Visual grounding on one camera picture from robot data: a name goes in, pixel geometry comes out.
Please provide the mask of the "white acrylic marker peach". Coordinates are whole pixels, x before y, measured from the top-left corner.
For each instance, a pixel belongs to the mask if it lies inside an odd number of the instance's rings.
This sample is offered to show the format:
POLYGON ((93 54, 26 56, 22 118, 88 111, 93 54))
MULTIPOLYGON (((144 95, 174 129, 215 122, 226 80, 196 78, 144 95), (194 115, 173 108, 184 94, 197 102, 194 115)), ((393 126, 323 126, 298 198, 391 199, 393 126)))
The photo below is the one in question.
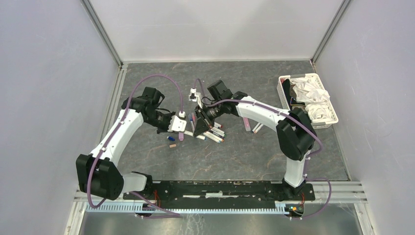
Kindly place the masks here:
POLYGON ((255 127, 254 127, 254 129, 252 130, 252 132, 254 133, 254 134, 256 134, 257 133, 257 130, 258 130, 258 128, 261 126, 261 124, 260 123, 258 123, 255 127))

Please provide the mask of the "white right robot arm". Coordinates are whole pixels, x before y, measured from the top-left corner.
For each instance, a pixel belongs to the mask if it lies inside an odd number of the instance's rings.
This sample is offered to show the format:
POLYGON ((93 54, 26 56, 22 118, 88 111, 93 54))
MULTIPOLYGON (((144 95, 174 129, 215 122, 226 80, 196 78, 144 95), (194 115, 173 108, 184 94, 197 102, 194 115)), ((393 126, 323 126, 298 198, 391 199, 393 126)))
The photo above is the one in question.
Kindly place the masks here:
POLYGON ((197 106, 193 118, 194 136, 213 130, 214 122, 223 114, 248 118, 262 124, 277 134, 282 153, 286 156, 286 172, 283 177, 283 195, 295 200, 302 194, 305 183, 305 159, 318 140, 309 116, 301 109, 280 109, 257 101, 244 92, 233 93, 222 80, 208 87, 210 103, 203 101, 203 93, 191 88, 189 100, 197 106))

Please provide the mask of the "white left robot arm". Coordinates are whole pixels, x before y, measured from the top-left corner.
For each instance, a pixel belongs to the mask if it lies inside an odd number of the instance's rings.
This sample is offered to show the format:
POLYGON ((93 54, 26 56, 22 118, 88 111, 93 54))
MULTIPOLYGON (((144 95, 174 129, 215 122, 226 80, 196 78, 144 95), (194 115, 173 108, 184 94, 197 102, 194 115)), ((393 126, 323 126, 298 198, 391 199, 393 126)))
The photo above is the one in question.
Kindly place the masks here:
POLYGON ((156 127, 158 132, 168 131, 175 112, 160 108, 164 98, 157 89, 145 87, 141 96, 124 100, 118 118, 101 143, 90 154, 76 159, 82 192, 109 200, 130 191, 144 200, 153 195, 151 175, 136 171, 121 174, 117 165, 127 143, 144 123, 156 127))

